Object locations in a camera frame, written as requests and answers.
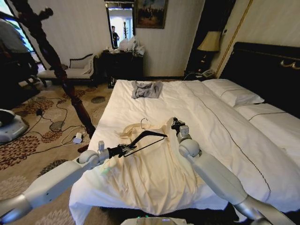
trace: seam on sheet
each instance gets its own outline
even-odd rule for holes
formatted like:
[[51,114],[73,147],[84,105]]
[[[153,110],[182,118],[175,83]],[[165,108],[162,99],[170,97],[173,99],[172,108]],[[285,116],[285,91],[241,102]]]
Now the seam on sheet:
[[226,91],[224,91],[224,92],[220,95],[220,97],[222,97],[222,95],[223,95],[225,92],[227,92],[227,91],[233,91],[233,90],[226,90]]
[[234,144],[239,148],[239,150],[241,151],[241,153],[249,160],[249,162],[256,168],[256,170],[260,173],[260,175],[262,176],[262,178],[264,179],[264,182],[266,183],[268,189],[269,189],[269,193],[268,196],[265,200],[265,202],[269,199],[270,195],[271,195],[271,188],[266,180],[266,178],[264,177],[264,175],[262,174],[262,172],[257,168],[257,166],[254,164],[254,162],[252,162],[251,159],[249,159],[249,157],[243,152],[243,150],[241,149],[241,147],[234,141],[233,137],[231,136],[231,133],[229,132],[229,130],[225,127],[225,125],[221,122],[221,120],[219,119],[219,117],[215,114],[215,112],[210,109],[203,101],[201,98],[199,98],[197,95],[194,94],[194,92],[185,84],[185,86],[193,93],[194,96],[196,96],[203,104],[206,108],[208,108],[217,118],[217,120],[222,124],[222,126],[225,128],[225,130],[228,132],[231,140],[234,142]]
[[278,113],[287,113],[287,112],[270,112],[270,113],[260,113],[260,114],[257,114],[257,115],[254,115],[253,117],[251,117],[248,121],[252,120],[255,116],[258,116],[258,115],[268,115],[268,114],[278,114]]

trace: framed painting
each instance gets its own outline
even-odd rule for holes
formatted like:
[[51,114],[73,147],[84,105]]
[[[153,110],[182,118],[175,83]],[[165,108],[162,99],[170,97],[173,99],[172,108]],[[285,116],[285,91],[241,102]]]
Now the framed painting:
[[135,0],[135,26],[163,29],[167,4],[168,0]]

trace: carved wooden post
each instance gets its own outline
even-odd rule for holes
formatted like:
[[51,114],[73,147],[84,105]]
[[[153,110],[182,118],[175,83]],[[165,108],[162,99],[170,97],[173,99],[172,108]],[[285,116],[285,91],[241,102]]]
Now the carved wooden post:
[[75,95],[73,84],[68,81],[66,72],[61,67],[60,58],[54,48],[49,44],[46,34],[42,29],[42,20],[45,20],[53,15],[50,8],[41,11],[39,15],[35,14],[28,0],[11,0],[16,10],[19,12],[19,22],[24,24],[30,31],[30,34],[37,40],[39,49],[45,60],[54,68],[54,73],[60,79],[62,88],[65,93],[71,98],[73,107],[75,108],[80,121],[86,128],[90,138],[95,132],[95,127],[92,125],[90,116],[83,106],[82,101]]

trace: gray shirt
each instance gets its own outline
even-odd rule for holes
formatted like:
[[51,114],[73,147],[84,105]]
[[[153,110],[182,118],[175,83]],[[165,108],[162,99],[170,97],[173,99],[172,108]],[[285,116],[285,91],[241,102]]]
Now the gray shirt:
[[0,19],[0,41],[13,53],[27,53],[28,50],[22,41],[22,36],[8,22]]

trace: dark wooden dresser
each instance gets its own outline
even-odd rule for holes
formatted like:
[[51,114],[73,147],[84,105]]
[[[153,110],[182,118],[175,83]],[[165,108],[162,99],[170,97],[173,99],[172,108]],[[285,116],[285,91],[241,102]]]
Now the dark wooden dresser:
[[108,77],[108,88],[113,88],[116,80],[141,80],[143,77],[143,56],[133,56],[132,52],[109,53],[103,51],[101,60]]

